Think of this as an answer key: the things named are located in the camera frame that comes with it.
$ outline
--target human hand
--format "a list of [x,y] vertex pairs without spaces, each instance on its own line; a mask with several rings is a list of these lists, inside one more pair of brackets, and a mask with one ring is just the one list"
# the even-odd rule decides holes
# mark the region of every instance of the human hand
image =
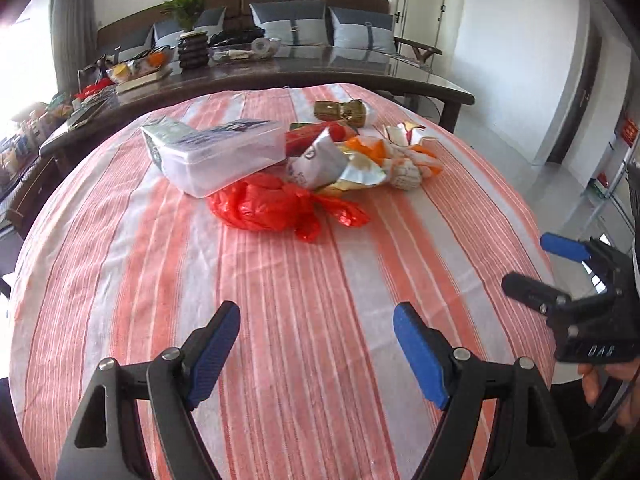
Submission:
[[[631,361],[630,363],[606,365],[604,369],[608,375],[615,379],[631,381],[639,366],[640,358],[636,358],[635,361]],[[600,384],[598,372],[593,365],[578,365],[578,373],[582,375],[584,399],[593,407],[604,384]],[[626,399],[620,406],[616,422],[625,428],[625,430],[631,431],[638,423],[638,420],[640,420],[640,381],[636,381],[633,390],[626,396]]]

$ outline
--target armrest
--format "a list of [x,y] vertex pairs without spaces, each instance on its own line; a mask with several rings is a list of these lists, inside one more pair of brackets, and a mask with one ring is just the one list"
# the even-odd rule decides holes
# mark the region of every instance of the armrest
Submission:
[[439,48],[435,48],[434,46],[427,45],[424,43],[419,43],[418,41],[406,40],[405,38],[394,37],[394,43],[396,44],[396,50],[399,49],[400,43],[404,43],[409,45],[415,54],[415,57],[421,63],[425,63],[433,54],[442,54],[442,51]]
[[20,185],[6,211],[6,218],[24,240],[31,224],[62,178],[52,156],[39,159],[30,176]]

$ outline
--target window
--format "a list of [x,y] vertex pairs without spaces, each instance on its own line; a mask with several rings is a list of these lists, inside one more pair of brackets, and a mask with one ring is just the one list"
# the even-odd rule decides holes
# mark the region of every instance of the window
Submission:
[[0,81],[11,89],[0,100],[0,139],[14,134],[10,118],[58,91],[51,53],[49,0],[31,0],[10,27],[0,27]]

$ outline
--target striped tablecloth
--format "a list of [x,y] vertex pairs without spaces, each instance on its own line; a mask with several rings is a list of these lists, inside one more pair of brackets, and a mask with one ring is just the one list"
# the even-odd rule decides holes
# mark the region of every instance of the striped tablecloth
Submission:
[[[153,115],[195,128],[237,118],[312,122],[318,99],[362,98],[384,124],[420,122],[444,171],[421,189],[351,195],[363,228],[322,217],[314,244],[293,232],[223,226],[172,187],[145,152],[142,117],[99,146],[63,182],[27,238],[12,295],[11,390],[44,480],[98,361],[150,360],[180,346],[223,300],[241,332],[211,398],[194,412],[227,479],[407,479],[440,413],[426,402],[392,330],[409,300],[453,346],[513,363],[529,355],[549,382],[552,339],[540,317],[500,290],[518,270],[552,281],[529,209],[456,137],[347,84],[221,92]],[[487,406],[465,477],[477,476]],[[148,403],[143,431],[156,477],[169,478]]]

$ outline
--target plastic container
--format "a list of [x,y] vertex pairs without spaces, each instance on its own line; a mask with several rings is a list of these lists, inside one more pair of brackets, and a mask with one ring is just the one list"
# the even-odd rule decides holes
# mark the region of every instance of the plastic container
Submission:
[[285,158],[283,124],[241,119],[197,131],[169,117],[142,126],[152,161],[164,176],[203,198]]

